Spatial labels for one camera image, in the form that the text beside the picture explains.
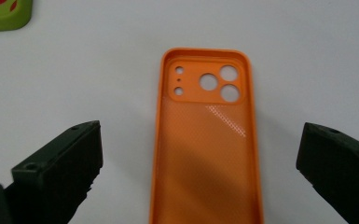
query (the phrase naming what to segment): green object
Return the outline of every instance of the green object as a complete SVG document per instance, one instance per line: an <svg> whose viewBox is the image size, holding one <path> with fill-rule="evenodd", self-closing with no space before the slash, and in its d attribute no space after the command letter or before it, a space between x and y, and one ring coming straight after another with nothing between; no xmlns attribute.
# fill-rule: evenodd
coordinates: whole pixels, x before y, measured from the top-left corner
<svg viewBox="0 0 359 224"><path fill-rule="evenodd" d="M0 0L0 31L17 30L31 19L33 0Z"/></svg>

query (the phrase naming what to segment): phone case back panel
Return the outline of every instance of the phone case back panel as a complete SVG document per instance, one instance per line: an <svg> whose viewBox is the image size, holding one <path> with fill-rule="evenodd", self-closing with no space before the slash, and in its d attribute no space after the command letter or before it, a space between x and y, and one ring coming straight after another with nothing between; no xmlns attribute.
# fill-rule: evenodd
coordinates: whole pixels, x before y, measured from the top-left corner
<svg viewBox="0 0 359 224"><path fill-rule="evenodd" d="M214 77L209 86L206 76ZM249 61L238 51L165 54L151 224L263 222L251 82ZM227 87L237 93L224 95Z"/></svg>

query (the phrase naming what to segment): phone case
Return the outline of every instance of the phone case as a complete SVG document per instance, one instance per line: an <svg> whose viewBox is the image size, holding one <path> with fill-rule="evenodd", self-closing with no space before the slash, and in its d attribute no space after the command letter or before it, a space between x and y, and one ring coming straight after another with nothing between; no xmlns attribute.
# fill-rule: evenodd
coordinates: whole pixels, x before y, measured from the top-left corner
<svg viewBox="0 0 359 224"><path fill-rule="evenodd" d="M161 61L156 130L150 224L263 223L244 54L169 50Z"/></svg>
<svg viewBox="0 0 359 224"><path fill-rule="evenodd" d="M33 0L0 0L0 31L20 29L31 19Z"/></svg>

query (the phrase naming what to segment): small round hole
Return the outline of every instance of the small round hole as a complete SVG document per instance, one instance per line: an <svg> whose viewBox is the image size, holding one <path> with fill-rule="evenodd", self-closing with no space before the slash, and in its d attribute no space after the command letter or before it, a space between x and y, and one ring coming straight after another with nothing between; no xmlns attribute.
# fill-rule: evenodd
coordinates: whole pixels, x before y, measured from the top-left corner
<svg viewBox="0 0 359 224"><path fill-rule="evenodd" d="M175 92L175 95L183 95L183 89L180 87L176 87L173 91Z"/></svg>
<svg viewBox="0 0 359 224"><path fill-rule="evenodd" d="M220 91L220 95L227 102L236 102L240 98L240 91L233 85L226 85Z"/></svg>
<svg viewBox="0 0 359 224"><path fill-rule="evenodd" d="M337 130L335 130L335 129L329 129L329 131L330 131L331 133L339 133L339 131L337 131Z"/></svg>
<svg viewBox="0 0 359 224"><path fill-rule="evenodd" d="M212 74L202 75L200 78L200 85L206 91L212 91L217 87L217 78Z"/></svg>
<svg viewBox="0 0 359 224"><path fill-rule="evenodd" d="M225 81L234 81L238 77L237 69L231 65L225 65L220 69L220 76Z"/></svg>
<svg viewBox="0 0 359 224"><path fill-rule="evenodd" d="M37 166L36 163L30 162L30 163L27 163L24 166L24 168L27 169L27 170L36 170L38 168L38 166Z"/></svg>
<svg viewBox="0 0 359 224"><path fill-rule="evenodd" d="M183 69L183 67L181 67L181 66L177 66L177 67L175 68L175 72L176 72L176 74L182 75L183 72L184 72L184 69Z"/></svg>

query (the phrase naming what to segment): gray background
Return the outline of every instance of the gray background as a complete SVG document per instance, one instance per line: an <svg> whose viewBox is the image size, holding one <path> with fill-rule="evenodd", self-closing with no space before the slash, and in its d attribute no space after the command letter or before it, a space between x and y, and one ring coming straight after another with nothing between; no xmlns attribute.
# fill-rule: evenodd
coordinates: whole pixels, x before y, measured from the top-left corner
<svg viewBox="0 0 359 224"><path fill-rule="evenodd" d="M359 140L359 1L35 1L27 26L0 33L0 183L98 119L104 168L71 223L147 223L159 63L174 47L252 61L266 223L345 223L295 163L305 121Z"/></svg>

